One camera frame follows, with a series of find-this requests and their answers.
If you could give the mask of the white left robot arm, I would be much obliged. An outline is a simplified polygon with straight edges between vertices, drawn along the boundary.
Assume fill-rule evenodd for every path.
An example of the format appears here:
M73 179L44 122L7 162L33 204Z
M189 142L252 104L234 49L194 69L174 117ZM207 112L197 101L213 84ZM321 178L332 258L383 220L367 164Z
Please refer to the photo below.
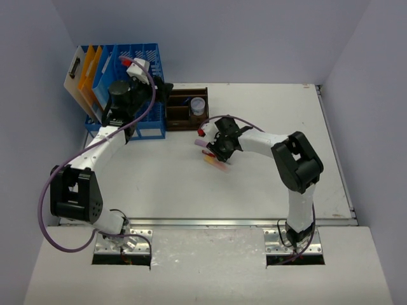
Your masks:
M98 174L118 149L133 137L138 112L150 100L165 103L174 87L153 77L154 87L135 78L114 81L108 88L108 102L102 126L87 147L63 168L54 168L50 184L50 212L68 220L78 220L110 234L109 241L119 250L131 245L132 233L125 230L125 218L104 207L97 181Z

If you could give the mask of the orange binder folder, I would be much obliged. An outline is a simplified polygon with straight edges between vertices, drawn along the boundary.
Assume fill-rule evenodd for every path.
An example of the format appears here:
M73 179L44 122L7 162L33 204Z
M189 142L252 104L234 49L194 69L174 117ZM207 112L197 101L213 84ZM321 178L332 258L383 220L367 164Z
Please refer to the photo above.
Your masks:
M89 45L86 55L81 77L78 84L78 90L84 98L86 105L90 108L90 117L95 122L101 122L102 106L95 96L92 87L95 79L97 66L102 55L102 47Z

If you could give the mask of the pink eraser stick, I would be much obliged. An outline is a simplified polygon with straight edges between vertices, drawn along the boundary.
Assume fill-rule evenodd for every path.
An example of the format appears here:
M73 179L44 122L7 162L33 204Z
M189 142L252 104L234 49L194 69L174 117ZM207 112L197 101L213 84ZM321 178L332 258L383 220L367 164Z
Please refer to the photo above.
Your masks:
M200 147L207 147L209 143L206 142L206 141L204 141L204 140L202 140L202 139L196 139L195 142L194 142L194 144L195 144L196 146L200 146Z

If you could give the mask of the white clipboard with metal clip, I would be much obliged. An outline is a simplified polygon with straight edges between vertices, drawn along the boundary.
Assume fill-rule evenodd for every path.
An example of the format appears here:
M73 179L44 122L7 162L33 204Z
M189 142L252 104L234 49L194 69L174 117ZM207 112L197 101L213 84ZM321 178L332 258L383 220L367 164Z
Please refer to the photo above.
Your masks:
M64 81L64 88L69 92L72 98L78 103L78 105L86 112L86 114L92 118L96 119L92 108L88 105L88 102L83 98L82 94L79 92L78 85L81 78L81 73L85 63L85 52L82 47L79 46L72 58L72 62L68 68L67 75Z

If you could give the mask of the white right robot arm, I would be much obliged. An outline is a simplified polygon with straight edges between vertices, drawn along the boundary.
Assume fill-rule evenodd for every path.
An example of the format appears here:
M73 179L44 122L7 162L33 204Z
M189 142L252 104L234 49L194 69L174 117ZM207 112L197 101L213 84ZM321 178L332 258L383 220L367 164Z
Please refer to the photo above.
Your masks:
M324 165L304 133L266 133L235 116L216 116L202 123L198 136L205 148L222 163L234 152L257 153L274 160L279 177L288 190L289 212L285 245L297 250L315 229L314 192Z

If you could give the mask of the small clear round container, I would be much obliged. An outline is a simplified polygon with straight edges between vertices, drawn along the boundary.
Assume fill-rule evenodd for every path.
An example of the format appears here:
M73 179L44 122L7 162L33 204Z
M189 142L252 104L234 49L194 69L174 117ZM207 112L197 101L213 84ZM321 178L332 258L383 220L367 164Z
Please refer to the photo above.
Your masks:
M201 97L194 97L190 102L191 112L195 116L201 116L205 112L206 102Z

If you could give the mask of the blue folder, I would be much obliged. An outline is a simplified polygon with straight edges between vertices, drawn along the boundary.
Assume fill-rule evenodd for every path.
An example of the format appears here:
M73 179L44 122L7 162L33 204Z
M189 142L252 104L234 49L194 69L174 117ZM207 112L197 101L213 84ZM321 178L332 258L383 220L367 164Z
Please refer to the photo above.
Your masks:
M102 46L102 51L96 68L93 80L92 91L99 104L104 109L109 99L108 88L116 80L114 71L114 60L117 52L115 44Z

